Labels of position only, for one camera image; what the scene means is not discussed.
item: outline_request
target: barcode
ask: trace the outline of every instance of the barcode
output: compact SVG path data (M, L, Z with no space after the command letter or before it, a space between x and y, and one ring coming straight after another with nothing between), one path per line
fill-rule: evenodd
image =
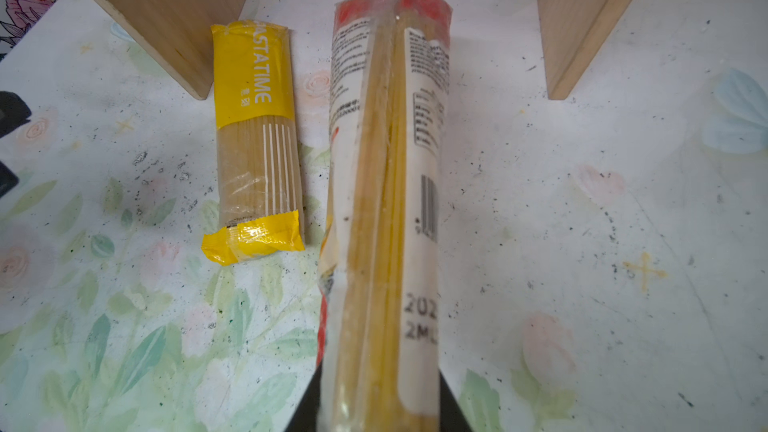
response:
M437 186L422 175L422 224L421 233L437 242Z

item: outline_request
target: pasta package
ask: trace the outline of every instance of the pasta package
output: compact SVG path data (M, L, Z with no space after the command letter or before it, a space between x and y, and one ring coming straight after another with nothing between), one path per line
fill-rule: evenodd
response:
M214 25L219 226L203 238L222 265L302 251L299 152L288 29Z
M438 429L438 173L451 14L443 0L336 8L320 430Z

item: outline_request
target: white stripe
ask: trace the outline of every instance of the white stripe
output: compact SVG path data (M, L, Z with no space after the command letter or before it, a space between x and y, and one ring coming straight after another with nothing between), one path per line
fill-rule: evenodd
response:
M261 131L264 134L264 215L270 214L270 177L266 173L266 124L262 125Z
M291 151L291 154L288 155L290 158L290 170L291 170L291 178L293 179L293 207L291 207L291 210L297 210L299 208L299 203L296 201L296 178L293 175L293 172L295 169L293 168L293 142L290 138L290 130L288 131L288 150Z
M293 210L293 207L290 204L290 197L288 197L288 191L290 190L290 177L288 177L288 153L286 152L286 127L284 125L280 126L283 129L283 157L285 158L286 162L286 201L288 202L288 210L285 210L284 212L290 212Z
M270 124L270 155L272 158L272 213L277 211L277 205L275 204L275 154L272 152L274 142L272 141L272 124Z
M285 197L285 191L283 191L283 161L280 155L280 125L275 124L275 141L277 142L277 180L280 184L280 213L282 214L285 209L283 207L283 198Z

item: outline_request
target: blue petal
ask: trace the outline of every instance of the blue petal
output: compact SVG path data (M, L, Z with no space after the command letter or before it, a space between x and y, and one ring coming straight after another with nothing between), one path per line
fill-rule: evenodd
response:
M715 87L715 97L736 117L768 127L768 96L760 84L736 69L725 72Z
M701 130L701 140L729 154L751 154L768 147L768 129L735 117L712 117Z

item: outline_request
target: spaghetti package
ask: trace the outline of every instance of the spaghetti package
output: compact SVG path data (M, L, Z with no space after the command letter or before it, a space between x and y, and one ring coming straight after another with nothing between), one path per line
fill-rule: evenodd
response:
M304 250L288 29L214 25L219 226L203 252L222 265Z
M321 430L437 431L443 0L336 8Z

